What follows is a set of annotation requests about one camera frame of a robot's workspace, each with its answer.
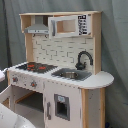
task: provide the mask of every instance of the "stovetop burner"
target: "stovetop burner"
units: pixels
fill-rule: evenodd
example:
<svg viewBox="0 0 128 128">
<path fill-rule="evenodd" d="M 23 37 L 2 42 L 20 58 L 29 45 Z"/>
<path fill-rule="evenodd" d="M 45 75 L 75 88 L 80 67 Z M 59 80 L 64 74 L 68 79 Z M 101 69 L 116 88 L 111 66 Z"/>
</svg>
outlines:
<svg viewBox="0 0 128 128">
<path fill-rule="evenodd" d="M 31 71 L 31 72 L 46 73 L 47 71 L 50 71 L 56 67 L 57 66 L 53 66 L 53 65 L 29 62 L 27 64 L 21 65 L 21 66 L 16 67 L 16 68 Z"/>
</svg>

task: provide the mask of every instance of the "gray wall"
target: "gray wall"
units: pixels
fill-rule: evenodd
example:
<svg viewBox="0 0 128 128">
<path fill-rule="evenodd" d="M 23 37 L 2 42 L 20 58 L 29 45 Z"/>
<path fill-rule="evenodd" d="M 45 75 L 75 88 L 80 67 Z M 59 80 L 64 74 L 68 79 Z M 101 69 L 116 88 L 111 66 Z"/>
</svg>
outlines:
<svg viewBox="0 0 128 128">
<path fill-rule="evenodd" d="M 115 77 L 113 85 L 106 88 L 106 121 L 109 121 L 114 128 L 128 128 L 128 1 L 5 1 L 13 65 L 25 61 L 24 35 L 20 30 L 19 13 L 102 11 L 102 70 L 110 72 Z"/>
<path fill-rule="evenodd" d="M 0 70 L 8 67 L 3 3 L 0 0 Z M 0 92 L 7 87 L 7 80 L 0 82 Z"/>
</svg>

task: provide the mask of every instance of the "toy kitchen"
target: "toy kitchen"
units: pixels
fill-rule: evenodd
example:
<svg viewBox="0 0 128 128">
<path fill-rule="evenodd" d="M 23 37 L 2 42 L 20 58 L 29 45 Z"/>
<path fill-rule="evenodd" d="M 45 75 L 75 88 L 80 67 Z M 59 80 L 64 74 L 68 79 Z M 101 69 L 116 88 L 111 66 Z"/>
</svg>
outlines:
<svg viewBox="0 0 128 128">
<path fill-rule="evenodd" d="M 20 14 L 26 60 L 8 69 L 0 94 L 36 128 L 105 128 L 101 12 Z"/>
</svg>

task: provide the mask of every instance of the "tile backsplash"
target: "tile backsplash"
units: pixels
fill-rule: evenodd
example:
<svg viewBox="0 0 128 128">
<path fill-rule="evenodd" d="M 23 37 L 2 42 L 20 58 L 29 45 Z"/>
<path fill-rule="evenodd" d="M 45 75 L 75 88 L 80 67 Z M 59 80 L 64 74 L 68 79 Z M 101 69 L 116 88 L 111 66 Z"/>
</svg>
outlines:
<svg viewBox="0 0 128 128">
<path fill-rule="evenodd" d="M 78 54 L 87 51 L 93 57 L 93 38 L 71 37 L 49 39 L 45 35 L 33 35 L 34 61 L 53 65 L 75 67 L 78 62 Z M 88 56 L 82 55 L 81 62 L 86 62 L 86 70 L 92 70 Z"/>
</svg>

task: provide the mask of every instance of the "knob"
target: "knob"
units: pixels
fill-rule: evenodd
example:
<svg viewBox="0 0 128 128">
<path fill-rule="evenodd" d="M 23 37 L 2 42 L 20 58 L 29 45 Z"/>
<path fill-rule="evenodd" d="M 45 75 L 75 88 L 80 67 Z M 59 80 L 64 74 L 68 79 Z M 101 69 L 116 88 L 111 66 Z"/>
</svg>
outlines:
<svg viewBox="0 0 128 128">
<path fill-rule="evenodd" d="M 17 77 L 13 77 L 13 82 L 18 82 L 18 78 Z"/>
<path fill-rule="evenodd" d="M 36 82 L 33 81 L 33 82 L 31 83 L 31 86 L 32 86 L 32 87 L 36 87 L 36 86 L 37 86 Z"/>
</svg>

